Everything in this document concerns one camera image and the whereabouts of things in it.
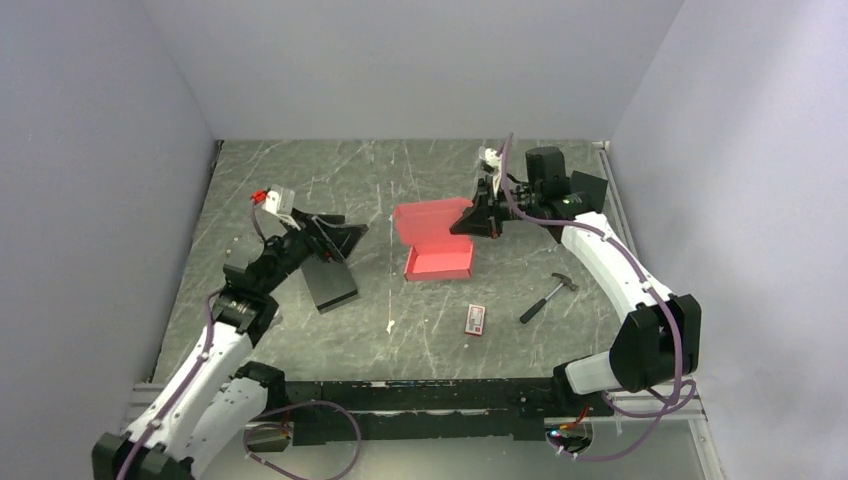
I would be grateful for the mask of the red cardboard paper box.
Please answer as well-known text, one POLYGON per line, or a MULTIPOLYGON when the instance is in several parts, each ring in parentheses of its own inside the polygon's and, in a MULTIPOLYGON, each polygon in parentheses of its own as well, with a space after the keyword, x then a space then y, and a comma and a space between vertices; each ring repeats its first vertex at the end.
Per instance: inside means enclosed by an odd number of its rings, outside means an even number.
POLYGON ((473 241, 468 235, 450 232, 450 227, 471 205, 468 199, 454 197, 396 206, 394 225, 400 242, 409 247, 404 268, 408 282, 471 277, 473 241))

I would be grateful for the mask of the small red white box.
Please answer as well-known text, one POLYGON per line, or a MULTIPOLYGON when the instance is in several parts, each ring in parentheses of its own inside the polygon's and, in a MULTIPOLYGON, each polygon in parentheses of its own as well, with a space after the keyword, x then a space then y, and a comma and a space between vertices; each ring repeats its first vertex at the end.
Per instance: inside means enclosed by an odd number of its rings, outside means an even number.
POLYGON ((464 333, 472 336, 482 336, 485 325, 486 308, 480 305, 468 306, 464 333))

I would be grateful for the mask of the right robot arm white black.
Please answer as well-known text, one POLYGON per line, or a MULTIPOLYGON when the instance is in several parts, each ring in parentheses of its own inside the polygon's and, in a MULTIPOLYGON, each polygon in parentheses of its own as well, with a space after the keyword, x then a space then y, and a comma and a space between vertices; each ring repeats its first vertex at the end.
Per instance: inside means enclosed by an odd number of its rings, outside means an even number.
POLYGON ((563 152, 553 146, 525 154, 527 178, 507 171, 508 148, 482 147, 482 171, 472 204, 451 226, 453 234, 496 238, 508 221, 534 223, 570 251, 589 271, 621 319, 605 352, 558 367, 551 388, 557 411, 574 415, 590 394, 648 391, 670 381, 668 405, 678 402, 684 378, 697 367, 701 307, 690 294, 677 295, 636 259, 604 214, 608 182, 578 170, 566 171, 563 152))

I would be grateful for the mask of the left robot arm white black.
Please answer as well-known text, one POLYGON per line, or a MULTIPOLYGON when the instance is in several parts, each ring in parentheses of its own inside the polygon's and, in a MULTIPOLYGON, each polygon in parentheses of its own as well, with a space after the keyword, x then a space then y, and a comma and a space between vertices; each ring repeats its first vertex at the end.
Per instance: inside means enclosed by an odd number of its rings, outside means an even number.
POLYGON ((279 220, 283 235, 232 240, 195 346, 143 413, 95 443, 94 478, 197 479, 248 422, 295 409, 284 372, 247 359, 278 314, 272 293, 310 261, 344 265, 369 228, 299 210, 279 220))

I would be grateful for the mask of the black box near left arm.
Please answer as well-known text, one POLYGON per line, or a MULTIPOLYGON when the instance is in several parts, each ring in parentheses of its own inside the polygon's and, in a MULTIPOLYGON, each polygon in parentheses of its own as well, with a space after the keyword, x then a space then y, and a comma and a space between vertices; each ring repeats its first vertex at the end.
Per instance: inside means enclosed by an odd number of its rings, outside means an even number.
POLYGON ((302 266, 307 288, 319 314, 325 314, 359 298, 358 285, 346 263, 309 258, 302 266))

